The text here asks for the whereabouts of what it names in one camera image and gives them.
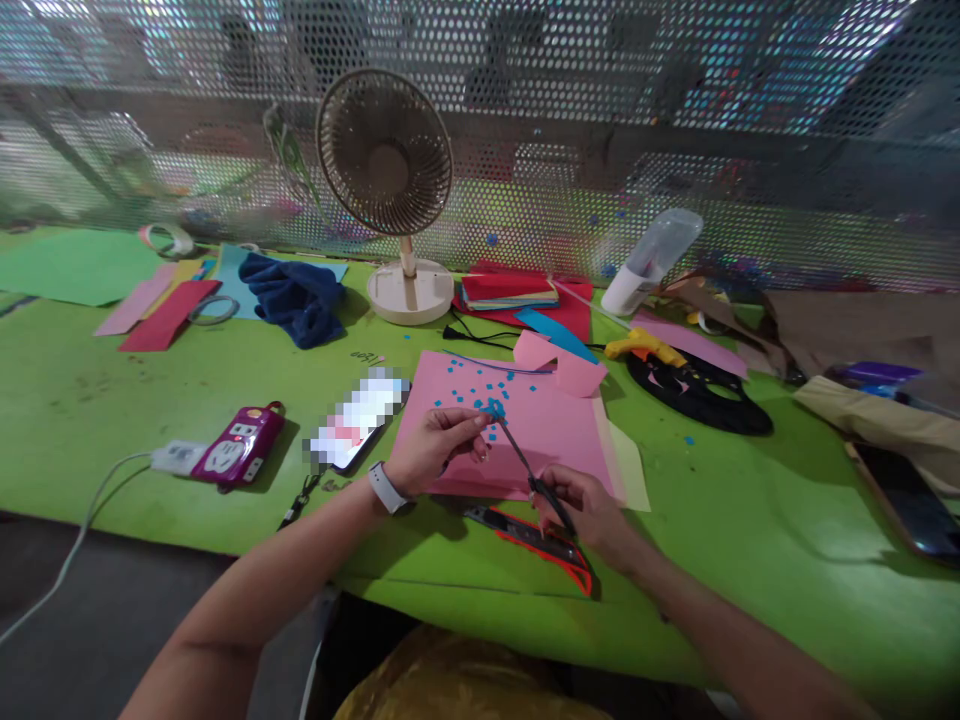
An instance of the yellow clothing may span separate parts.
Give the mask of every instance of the yellow clothing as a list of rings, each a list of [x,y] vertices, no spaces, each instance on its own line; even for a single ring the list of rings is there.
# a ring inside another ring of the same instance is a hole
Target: yellow clothing
[[[610,720],[551,689],[536,663],[431,625],[411,632],[334,720]]]

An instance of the electric fan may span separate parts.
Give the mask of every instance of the electric fan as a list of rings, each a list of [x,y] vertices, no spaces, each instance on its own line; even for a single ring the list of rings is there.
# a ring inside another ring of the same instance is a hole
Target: electric fan
[[[317,113],[317,152],[340,204],[366,227],[400,238],[400,261],[370,277],[374,310],[397,325],[443,315],[453,278],[417,258],[411,235],[440,216],[450,195],[450,139],[433,105],[406,78],[385,70],[347,73]]]

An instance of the white container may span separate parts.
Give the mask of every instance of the white container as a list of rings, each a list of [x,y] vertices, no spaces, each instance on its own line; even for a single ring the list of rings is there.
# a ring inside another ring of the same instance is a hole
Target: white container
[[[604,310],[636,312],[702,230],[703,218],[695,212],[671,208],[657,215],[603,294]]]

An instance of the white watch strap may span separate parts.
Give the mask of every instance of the white watch strap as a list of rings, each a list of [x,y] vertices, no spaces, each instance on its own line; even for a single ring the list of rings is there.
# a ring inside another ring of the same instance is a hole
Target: white watch strap
[[[382,462],[378,462],[370,468],[367,477],[370,478],[370,485],[373,486],[373,491],[391,515],[395,515],[397,510],[410,502],[397,492],[393,483],[390,482],[390,478],[388,478],[387,474],[383,471]]]

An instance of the towel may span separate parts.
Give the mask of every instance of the towel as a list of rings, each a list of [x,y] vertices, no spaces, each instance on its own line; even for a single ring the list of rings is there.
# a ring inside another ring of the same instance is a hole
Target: towel
[[[327,268],[250,253],[238,275],[257,296],[257,315],[286,330],[301,350],[343,334],[334,311],[345,290]]]

